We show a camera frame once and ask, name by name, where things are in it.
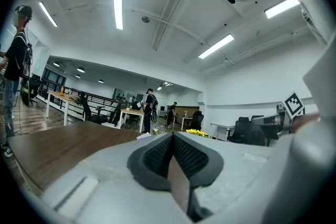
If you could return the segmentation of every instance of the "black cap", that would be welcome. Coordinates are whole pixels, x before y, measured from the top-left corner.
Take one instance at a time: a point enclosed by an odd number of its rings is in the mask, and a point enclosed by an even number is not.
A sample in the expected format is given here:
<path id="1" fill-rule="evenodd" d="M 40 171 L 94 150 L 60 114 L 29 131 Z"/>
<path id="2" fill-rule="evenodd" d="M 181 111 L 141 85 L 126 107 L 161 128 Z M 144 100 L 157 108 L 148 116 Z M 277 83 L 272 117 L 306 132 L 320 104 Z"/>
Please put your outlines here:
<path id="1" fill-rule="evenodd" d="M 25 5 L 17 6 L 15 8 L 15 11 L 18 12 L 19 14 L 26 16 L 29 20 L 31 20 L 33 16 L 33 10 L 29 6 L 25 6 Z"/>

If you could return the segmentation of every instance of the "table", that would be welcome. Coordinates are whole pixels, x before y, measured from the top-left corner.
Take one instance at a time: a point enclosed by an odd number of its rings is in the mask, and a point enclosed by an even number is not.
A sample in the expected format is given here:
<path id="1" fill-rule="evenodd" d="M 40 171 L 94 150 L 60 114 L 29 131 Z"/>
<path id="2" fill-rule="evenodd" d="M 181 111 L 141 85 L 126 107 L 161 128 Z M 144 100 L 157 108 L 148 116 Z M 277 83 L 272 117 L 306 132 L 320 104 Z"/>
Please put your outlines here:
<path id="1" fill-rule="evenodd" d="M 139 132 L 141 133 L 142 123 L 143 123 L 143 117 L 144 117 L 143 111 L 141 111 L 141 110 L 134 110 L 134 109 L 130 109 L 130 110 L 122 109 L 120 111 L 120 120 L 119 120 L 120 128 L 121 128 L 121 119 L 122 119 L 123 113 L 140 116 L 140 130 L 139 130 Z"/>
<path id="2" fill-rule="evenodd" d="M 184 124 L 184 119 L 189 119 L 189 120 L 192 120 L 193 118 L 189 118 L 188 116 L 186 117 L 186 116 L 180 116 L 180 115 L 176 115 L 175 117 L 174 117 L 174 122 L 173 122 L 173 126 L 175 126 L 175 118 L 176 117 L 179 117 L 179 118 L 181 118 L 182 119 L 182 124 L 181 124 L 181 131 L 183 131 L 183 124 Z"/>
<path id="3" fill-rule="evenodd" d="M 47 102 L 47 113 L 46 117 L 49 117 L 49 106 L 50 106 L 50 96 L 55 96 L 58 99 L 61 99 L 65 103 L 65 111 L 64 111 L 64 126 L 67 125 L 67 118 L 68 118 L 68 108 L 69 108 L 69 102 L 74 102 L 74 99 L 69 98 L 70 95 L 65 94 L 63 96 L 60 95 L 60 92 L 48 92 L 48 102 Z"/>
<path id="4" fill-rule="evenodd" d="M 89 121 L 8 139 L 20 172 L 37 195 L 80 161 L 103 148 L 134 141 L 139 134 Z"/>
<path id="5" fill-rule="evenodd" d="M 212 125 L 215 125 L 215 126 L 218 126 L 218 127 L 223 127 L 223 128 L 226 128 L 226 137 L 225 137 L 225 141 L 227 141 L 227 137 L 230 136 L 230 132 L 231 132 L 231 129 L 234 129 L 236 125 L 229 125 L 229 124 L 225 124 L 225 123 L 216 123 L 216 122 L 212 122 L 210 123 L 210 126 Z"/>

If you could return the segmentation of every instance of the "ceiling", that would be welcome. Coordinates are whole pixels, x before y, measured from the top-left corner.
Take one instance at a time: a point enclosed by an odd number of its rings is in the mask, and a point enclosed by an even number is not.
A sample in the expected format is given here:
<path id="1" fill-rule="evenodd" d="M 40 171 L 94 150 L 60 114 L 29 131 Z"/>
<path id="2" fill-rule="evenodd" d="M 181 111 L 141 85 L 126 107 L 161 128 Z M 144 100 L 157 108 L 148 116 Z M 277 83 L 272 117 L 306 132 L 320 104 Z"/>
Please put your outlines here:
<path id="1" fill-rule="evenodd" d="M 38 5 L 40 1 L 59 27 L 50 23 Z M 66 51 L 71 48 L 88 54 L 94 51 L 102 57 L 150 57 L 154 66 L 206 76 L 210 70 L 235 65 L 289 42 L 296 33 L 307 34 L 299 6 L 267 19 L 264 10 L 281 1 L 249 0 L 233 5 L 227 0 L 123 0 L 124 30 L 115 27 L 113 0 L 17 3 L 32 6 L 31 30 L 51 48 L 51 55 L 67 57 Z M 147 24 L 141 20 L 144 15 L 151 20 Z M 198 57 L 228 34 L 235 40 L 203 60 Z M 108 65 L 113 67 L 114 63 L 111 60 Z M 137 68 L 129 71 L 138 72 Z"/>
<path id="2" fill-rule="evenodd" d="M 47 61 L 47 65 L 52 67 L 52 70 L 56 69 L 57 71 L 67 75 L 66 77 L 74 80 L 93 82 L 99 86 L 100 83 L 98 80 L 102 79 L 105 85 L 127 91 L 138 90 L 141 92 L 147 90 L 148 88 L 152 88 L 155 92 L 158 92 L 157 88 L 159 88 L 160 85 L 165 82 L 169 82 L 76 59 L 51 56 Z M 85 73 L 79 72 L 77 70 L 79 67 L 83 67 L 85 69 Z M 162 87 L 160 93 L 167 94 L 181 89 L 185 89 L 185 87 L 174 84 L 169 87 Z"/>

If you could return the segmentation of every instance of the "smoke detector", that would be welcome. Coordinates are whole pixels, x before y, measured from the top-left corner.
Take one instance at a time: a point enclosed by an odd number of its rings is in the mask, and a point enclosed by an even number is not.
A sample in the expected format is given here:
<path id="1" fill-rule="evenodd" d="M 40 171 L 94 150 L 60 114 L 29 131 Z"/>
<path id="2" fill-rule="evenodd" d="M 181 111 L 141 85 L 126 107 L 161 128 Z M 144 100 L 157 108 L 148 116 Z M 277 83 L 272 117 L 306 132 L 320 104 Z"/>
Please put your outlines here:
<path id="1" fill-rule="evenodd" d="M 148 16 L 142 16 L 142 21 L 146 24 L 148 24 L 151 20 L 148 18 Z"/>

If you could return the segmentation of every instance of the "sneaker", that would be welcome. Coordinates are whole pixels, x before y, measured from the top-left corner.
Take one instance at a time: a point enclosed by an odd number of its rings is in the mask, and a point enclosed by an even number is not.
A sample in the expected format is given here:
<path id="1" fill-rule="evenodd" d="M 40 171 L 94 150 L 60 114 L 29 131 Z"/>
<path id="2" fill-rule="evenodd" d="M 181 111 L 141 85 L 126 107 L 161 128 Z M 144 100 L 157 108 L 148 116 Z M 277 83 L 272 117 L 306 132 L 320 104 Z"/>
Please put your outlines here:
<path id="1" fill-rule="evenodd" d="M 10 147 L 8 147 L 4 153 L 5 157 L 10 158 L 13 154 L 13 151 L 11 150 Z"/>
<path id="2" fill-rule="evenodd" d="M 6 144 L 1 144 L 1 148 L 2 148 L 3 150 L 6 150 L 6 149 L 8 148 L 8 143 L 6 143 Z"/>

